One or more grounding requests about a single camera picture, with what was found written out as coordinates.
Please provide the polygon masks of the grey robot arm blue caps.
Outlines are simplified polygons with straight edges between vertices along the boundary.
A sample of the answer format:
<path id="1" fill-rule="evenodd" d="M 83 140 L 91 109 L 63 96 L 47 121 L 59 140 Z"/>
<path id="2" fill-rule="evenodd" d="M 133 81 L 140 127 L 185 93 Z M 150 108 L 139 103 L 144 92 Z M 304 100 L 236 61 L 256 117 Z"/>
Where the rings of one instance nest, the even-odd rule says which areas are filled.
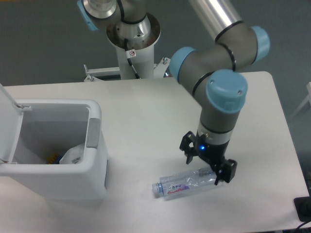
<path id="1" fill-rule="evenodd" d="M 80 0 L 77 4 L 91 30 L 106 28 L 123 80 L 155 76 L 154 44 L 160 26 L 147 12 L 145 1 Z M 187 163 L 197 156 L 210 165 L 216 182 L 228 183 L 237 162 L 226 159 L 225 151 L 247 93 L 247 82 L 238 70 L 265 57 L 270 39 L 261 27 L 248 27 L 228 0 L 192 0 L 190 4 L 215 45 L 202 53 L 184 47 L 170 60 L 170 75 L 202 108 L 197 132 L 184 135 L 180 149 Z"/>

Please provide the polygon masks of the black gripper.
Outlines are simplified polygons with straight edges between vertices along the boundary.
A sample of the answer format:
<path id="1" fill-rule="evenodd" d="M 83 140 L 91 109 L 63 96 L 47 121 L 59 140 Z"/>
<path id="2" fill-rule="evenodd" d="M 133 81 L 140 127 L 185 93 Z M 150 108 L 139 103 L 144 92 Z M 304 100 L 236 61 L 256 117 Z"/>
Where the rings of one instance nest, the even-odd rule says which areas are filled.
<path id="1" fill-rule="evenodd" d="M 215 185 L 218 185 L 219 182 L 230 183 L 235 176 L 237 162 L 232 159 L 225 159 L 225 151 L 229 141 L 221 145 L 213 145 L 206 142 L 206 139 L 206 136 L 199 136 L 199 134 L 195 136 L 191 131 L 182 137 L 179 149 L 186 156 L 186 164 L 188 165 L 198 155 L 216 173 Z"/>

